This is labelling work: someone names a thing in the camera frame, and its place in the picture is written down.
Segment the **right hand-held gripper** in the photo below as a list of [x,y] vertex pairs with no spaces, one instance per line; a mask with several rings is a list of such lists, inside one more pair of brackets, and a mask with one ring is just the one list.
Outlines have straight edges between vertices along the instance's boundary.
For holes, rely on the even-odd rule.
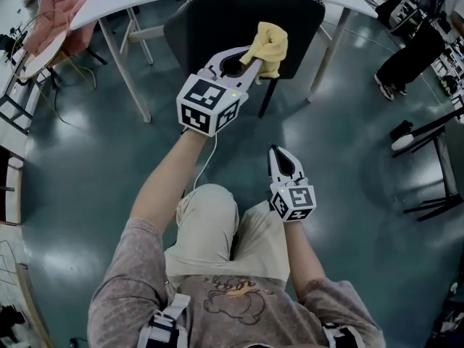
[[268,169],[272,181],[271,208],[283,222],[307,219],[316,208],[316,199],[301,162],[288,150],[273,144],[268,151]]

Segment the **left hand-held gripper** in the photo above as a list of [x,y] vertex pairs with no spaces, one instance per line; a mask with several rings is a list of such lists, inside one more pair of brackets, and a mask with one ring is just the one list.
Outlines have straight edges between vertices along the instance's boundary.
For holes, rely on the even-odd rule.
[[[248,90],[257,77],[262,60],[248,64],[240,59],[249,46],[240,46],[215,54],[199,74],[191,74],[176,98],[178,122],[189,129],[212,137],[238,116],[249,98]],[[215,74],[217,78],[208,78]]]

